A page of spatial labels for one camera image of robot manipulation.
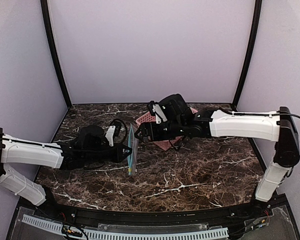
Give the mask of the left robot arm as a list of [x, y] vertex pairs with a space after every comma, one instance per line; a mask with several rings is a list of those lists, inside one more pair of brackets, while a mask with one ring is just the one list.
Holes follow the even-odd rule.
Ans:
[[120, 130], [120, 123], [112, 123], [107, 131], [89, 125], [74, 139], [58, 144], [19, 139], [5, 134], [0, 127], [0, 186], [37, 207], [52, 202], [54, 197], [47, 187], [29, 180], [11, 165], [28, 164], [71, 171], [95, 162], [120, 163], [133, 152], [124, 140], [115, 142]]

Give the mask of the clear zip top bag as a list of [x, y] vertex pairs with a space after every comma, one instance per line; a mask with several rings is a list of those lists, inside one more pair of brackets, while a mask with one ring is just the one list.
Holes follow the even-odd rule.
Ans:
[[137, 169], [139, 140], [135, 137], [136, 130], [137, 129], [132, 124], [130, 124], [130, 129], [128, 134], [128, 147], [131, 148], [131, 154], [127, 157], [129, 176], [134, 176], [137, 171], [136, 169]]

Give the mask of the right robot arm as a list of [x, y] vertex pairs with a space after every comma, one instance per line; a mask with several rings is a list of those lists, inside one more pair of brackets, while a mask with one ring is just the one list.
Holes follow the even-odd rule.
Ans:
[[262, 139], [275, 143], [274, 157], [258, 183], [254, 198], [268, 202], [281, 182], [300, 161], [300, 141], [288, 107], [278, 111], [238, 112], [225, 109], [192, 112], [180, 94], [147, 105], [155, 121], [143, 122], [134, 136], [142, 142], [160, 142], [177, 137]]

